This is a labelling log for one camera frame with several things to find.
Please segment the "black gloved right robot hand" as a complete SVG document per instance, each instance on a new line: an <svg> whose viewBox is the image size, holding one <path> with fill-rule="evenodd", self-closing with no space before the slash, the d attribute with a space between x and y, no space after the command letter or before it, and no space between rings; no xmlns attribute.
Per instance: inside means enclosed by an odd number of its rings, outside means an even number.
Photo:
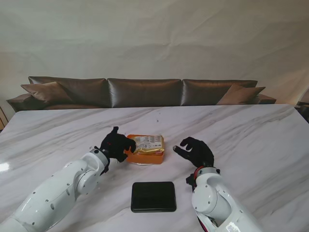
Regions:
<svg viewBox="0 0 309 232"><path fill-rule="evenodd" d="M214 155L203 141L187 137L181 141L180 146L185 149L175 145L173 151L195 167L214 167Z"/></svg>

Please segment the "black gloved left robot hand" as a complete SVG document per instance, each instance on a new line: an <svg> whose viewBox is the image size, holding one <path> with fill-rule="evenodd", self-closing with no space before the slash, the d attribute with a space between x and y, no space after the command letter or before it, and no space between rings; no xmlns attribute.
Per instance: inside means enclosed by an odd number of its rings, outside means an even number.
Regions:
<svg viewBox="0 0 309 232"><path fill-rule="evenodd" d="M106 135L100 145L101 151L107 151L108 157L123 162L127 158L125 151L133 153L136 150L136 142L118 133L119 127L113 127L112 131Z"/></svg>

